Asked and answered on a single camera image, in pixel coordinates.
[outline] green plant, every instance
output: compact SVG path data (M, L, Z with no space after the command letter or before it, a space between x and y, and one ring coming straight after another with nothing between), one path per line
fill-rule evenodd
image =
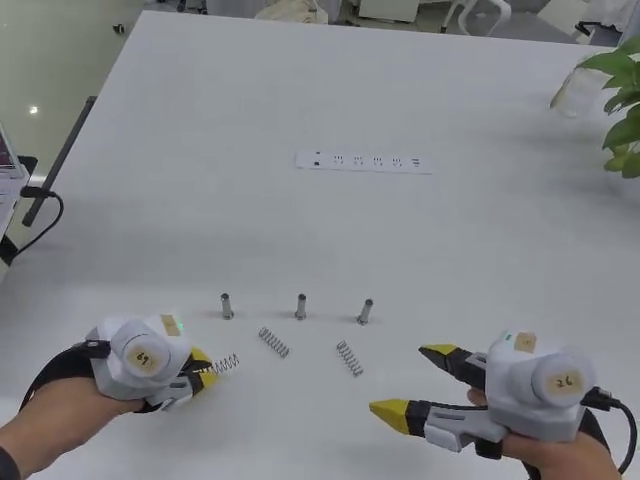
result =
M604 164L610 172L621 172L624 178L640 177L640 37L632 38L616 50L600 53L586 59L577 68L599 70L611 78L605 89L616 89L616 93L604 106L611 115L621 110L626 116L616 123L604 139L603 149L609 149L612 158Z

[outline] black cable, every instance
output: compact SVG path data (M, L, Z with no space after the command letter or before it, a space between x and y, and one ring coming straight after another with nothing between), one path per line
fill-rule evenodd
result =
M38 240L44 237L53 227L55 227L62 218L62 214L64 213L64 201L56 192L43 190L39 187L24 187L20 191L20 196L23 198L55 198L58 201L58 205L60 206L60 208L58 209L58 215L56 215L56 218L53 220L53 222L51 222L44 230L36 235L29 243L19 249L13 256L14 259L25 250L32 247Z
M622 475L627 471L627 468L631 465L633 457L636 454L636 445L638 444L638 425L636 424L636 419L634 418L631 409L620 400L614 399L611 407L622 410L622 413L624 413L624 416L627 417L627 421L629 422L629 446L627 447L627 454L618 468L618 472Z
M627 447L627 454L620 464L620 467L618 467L618 472L621 475L624 474L633 461L633 457L636 454L636 446L638 444L638 424L633 416L633 412L620 400L613 398L610 392L607 392L600 387L594 387L591 389L591 391L585 395L584 400L582 400L581 403L586 407L602 410L603 412L609 412L612 408L617 408L618 410L622 410L624 416L627 417L627 421L629 422L629 445Z

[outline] person's arm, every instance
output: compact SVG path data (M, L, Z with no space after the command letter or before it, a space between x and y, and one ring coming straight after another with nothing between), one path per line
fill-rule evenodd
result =
M122 402L101 395L93 379L58 380L38 390L27 406L0 428L0 447L25 479L86 443L117 416L140 410L142 405L142 400Z

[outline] monitor screen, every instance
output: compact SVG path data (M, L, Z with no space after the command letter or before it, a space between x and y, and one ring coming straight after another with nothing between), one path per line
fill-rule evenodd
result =
M2 129L2 124L0 124L0 175L5 178L7 176L9 178L22 178L22 169L17 161Z
M9 152L9 146L4 140L4 136L0 135L0 168L12 168L13 162L11 161L11 152Z

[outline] number label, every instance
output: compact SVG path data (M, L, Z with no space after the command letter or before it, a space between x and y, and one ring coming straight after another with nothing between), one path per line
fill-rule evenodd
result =
M577 370L547 377L547 391L551 395L575 395L584 390L582 375Z
M180 336L180 329L178 328L178 324L176 323L176 319L173 318L173 315L160 315L160 319L162 320L162 324L164 325L167 335L170 337Z
M536 351L537 341L535 333L520 332L516 335L513 349L517 352L533 353Z
M142 347L134 347L127 354L127 360L144 373L153 373L157 368L156 358Z

